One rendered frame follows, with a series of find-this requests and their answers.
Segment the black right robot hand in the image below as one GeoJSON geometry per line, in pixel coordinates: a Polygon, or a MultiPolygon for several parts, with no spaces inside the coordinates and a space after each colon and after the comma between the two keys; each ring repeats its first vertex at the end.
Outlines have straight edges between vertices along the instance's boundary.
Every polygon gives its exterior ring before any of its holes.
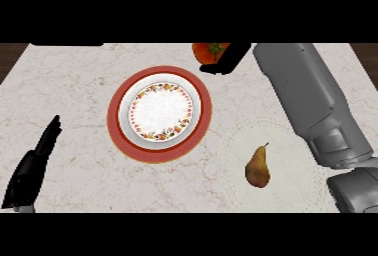
{"type": "Polygon", "coordinates": [[[203,64],[200,71],[213,75],[229,74],[237,68],[250,48],[250,43],[232,42],[223,52],[219,62],[216,64],[203,64]]]}

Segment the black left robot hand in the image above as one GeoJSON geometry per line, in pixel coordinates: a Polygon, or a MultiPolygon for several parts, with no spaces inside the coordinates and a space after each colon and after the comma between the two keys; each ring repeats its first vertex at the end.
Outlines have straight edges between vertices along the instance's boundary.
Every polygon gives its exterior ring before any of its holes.
{"type": "Polygon", "coordinates": [[[18,206],[34,206],[43,185],[48,161],[61,132],[61,119],[59,116],[55,116],[36,148],[26,153],[14,171],[2,203],[3,209],[14,210],[14,207],[18,206]]]}

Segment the red tomato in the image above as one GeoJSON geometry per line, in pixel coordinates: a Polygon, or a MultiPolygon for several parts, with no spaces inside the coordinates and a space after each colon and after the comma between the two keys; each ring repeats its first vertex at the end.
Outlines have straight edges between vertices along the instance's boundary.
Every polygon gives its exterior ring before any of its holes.
{"type": "Polygon", "coordinates": [[[192,51],[198,62],[204,65],[216,64],[228,47],[228,43],[194,43],[192,51]]]}

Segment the white floral plate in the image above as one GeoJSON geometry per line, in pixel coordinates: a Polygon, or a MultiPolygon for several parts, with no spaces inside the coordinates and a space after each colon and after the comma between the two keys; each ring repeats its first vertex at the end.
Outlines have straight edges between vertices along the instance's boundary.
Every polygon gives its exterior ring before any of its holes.
{"type": "Polygon", "coordinates": [[[192,134],[201,117],[201,98],[188,78],[170,73],[132,83],[119,107],[119,123],[139,147],[163,150],[192,134]]]}

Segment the red round placemat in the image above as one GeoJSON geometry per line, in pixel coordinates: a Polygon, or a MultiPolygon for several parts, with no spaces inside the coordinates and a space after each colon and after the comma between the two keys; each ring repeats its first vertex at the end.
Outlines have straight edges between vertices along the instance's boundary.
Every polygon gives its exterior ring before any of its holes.
{"type": "Polygon", "coordinates": [[[181,67],[151,67],[114,93],[107,116],[113,142],[139,162],[173,161],[200,144],[212,114],[212,97],[200,78],[181,67]]]}

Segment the white round placemat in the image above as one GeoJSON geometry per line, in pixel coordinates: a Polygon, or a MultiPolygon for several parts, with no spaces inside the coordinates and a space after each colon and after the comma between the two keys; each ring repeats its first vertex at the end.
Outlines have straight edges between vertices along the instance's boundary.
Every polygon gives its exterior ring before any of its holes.
{"type": "Polygon", "coordinates": [[[327,179],[331,170],[316,164],[291,125],[272,118],[251,118],[222,133],[217,181],[228,208],[237,212],[337,213],[327,179]],[[266,146],[271,181],[256,188],[246,179],[246,165],[266,146]]]}

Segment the brown pear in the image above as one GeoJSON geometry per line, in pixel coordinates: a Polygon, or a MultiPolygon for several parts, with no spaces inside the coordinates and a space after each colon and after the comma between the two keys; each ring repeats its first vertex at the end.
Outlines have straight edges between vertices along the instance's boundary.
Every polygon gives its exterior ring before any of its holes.
{"type": "Polygon", "coordinates": [[[265,188],[271,181],[266,147],[260,146],[246,166],[246,178],[251,186],[265,188]]]}

